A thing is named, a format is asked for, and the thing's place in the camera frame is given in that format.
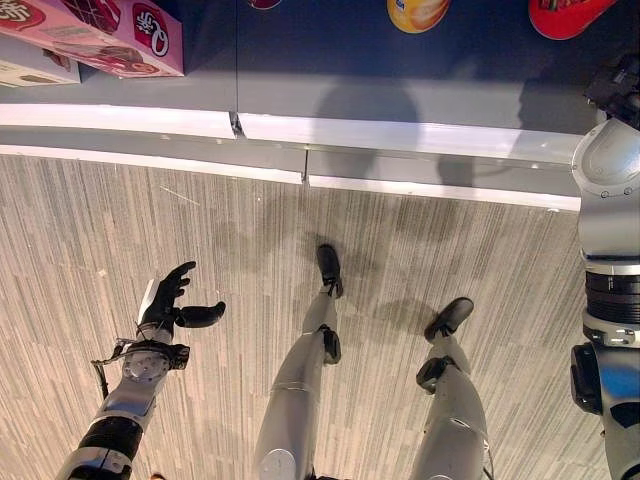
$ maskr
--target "gray shelf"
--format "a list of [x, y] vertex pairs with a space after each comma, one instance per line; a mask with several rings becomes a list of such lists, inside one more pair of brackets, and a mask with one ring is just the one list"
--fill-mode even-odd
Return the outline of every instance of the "gray shelf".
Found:
[[383, 0], [158, 0], [184, 25], [184, 78], [0, 88], [0, 102], [108, 103], [435, 122], [582, 134], [582, 91], [598, 66], [638, 45], [636, 0], [619, 0], [579, 37], [545, 39], [526, 3], [455, 0], [433, 30], [396, 29]]
[[582, 97], [599, 65], [637, 49], [637, 0], [620, 0], [579, 37], [531, 26], [527, 2], [454, 0], [420, 34], [384, 0], [239, 2], [239, 111], [305, 117], [588, 131]]

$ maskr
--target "box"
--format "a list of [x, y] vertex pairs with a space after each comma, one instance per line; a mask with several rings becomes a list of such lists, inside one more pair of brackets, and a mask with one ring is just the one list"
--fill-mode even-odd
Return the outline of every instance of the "box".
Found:
[[0, 0], [0, 33], [120, 77], [182, 76], [182, 24], [149, 0]]
[[69, 83], [80, 83], [75, 61], [0, 35], [0, 84], [29, 87]]

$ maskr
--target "yellow package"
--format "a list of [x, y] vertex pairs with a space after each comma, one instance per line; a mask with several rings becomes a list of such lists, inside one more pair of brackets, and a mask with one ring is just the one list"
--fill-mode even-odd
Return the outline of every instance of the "yellow package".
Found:
[[447, 13], [451, 0], [387, 0], [393, 24], [406, 33], [433, 28]]

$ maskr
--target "black joint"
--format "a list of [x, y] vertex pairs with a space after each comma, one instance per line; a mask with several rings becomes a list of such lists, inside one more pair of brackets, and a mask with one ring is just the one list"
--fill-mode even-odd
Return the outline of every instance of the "black joint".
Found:
[[619, 403], [609, 409], [613, 419], [622, 427], [629, 428], [640, 423], [640, 403]]
[[107, 417], [91, 425], [78, 448], [98, 447], [115, 450], [133, 460], [141, 439], [142, 427], [133, 420], [125, 417]]
[[324, 351], [326, 353], [324, 363], [335, 365], [340, 361], [340, 358], [342, 358], [338, 334], [327, 325], [322, 325], [320, 331], [324, 335]]
[[416, 383], [427, 391], [429, 395], [436, 393], [436, 383], [442, 376], [447, 365], [453, 364], [449, 357], [431, 358], [422, 366], [416, 375]]
[[612, 323], [640, 324], [640, 275], [587, 272], [587, 311]]
[[189, 361], [190, 349], [186, 345], [167, 345], [155, 340], [143, 340], [132, 344], [127, 350], [127, 354], [137, 351], [152, 351], [164, 355], [169, 361], [169, 370], [184, 370]]
[[131, 467], [125, 466], [121, 473], [114, 473], [108, 470], [94, 467], [78, 467], [71, 472], [71, 478], [78, 480], [129, 480]]
[[571, 395], [585, 412], [602, 415], [598, 360], [590, 343], [571, 349]]
[[169, 368], [171, 370], [184, 370], [187, 368], [191, 349], [181, 344], [170, 345], [170, 348], [172, 353], [169, 357]]

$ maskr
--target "white shelf edge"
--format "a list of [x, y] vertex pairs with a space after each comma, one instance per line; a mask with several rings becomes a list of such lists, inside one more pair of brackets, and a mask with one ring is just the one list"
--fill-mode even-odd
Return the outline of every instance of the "white shelf edge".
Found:
[[571, 164], [581, 135], [510, 128], [239, 113], [249, 139]]
[[449, 185], [429, 185], [412, 182], [393, 182], [385, 180], [365, 180], [356, 178], [309, 175], [311, 187], [338, 188], [422, 197], [450, 198], [478, 202], [506, 203], [528, 207], [542, 207], [549, 210], [580, 211], [580, 198], [545, 193], [493, 190], [475, 187], [454, 187]]
[[0, 126], [94, 128], [236, 138], [229, 112], [117, 105], [0, 104]]

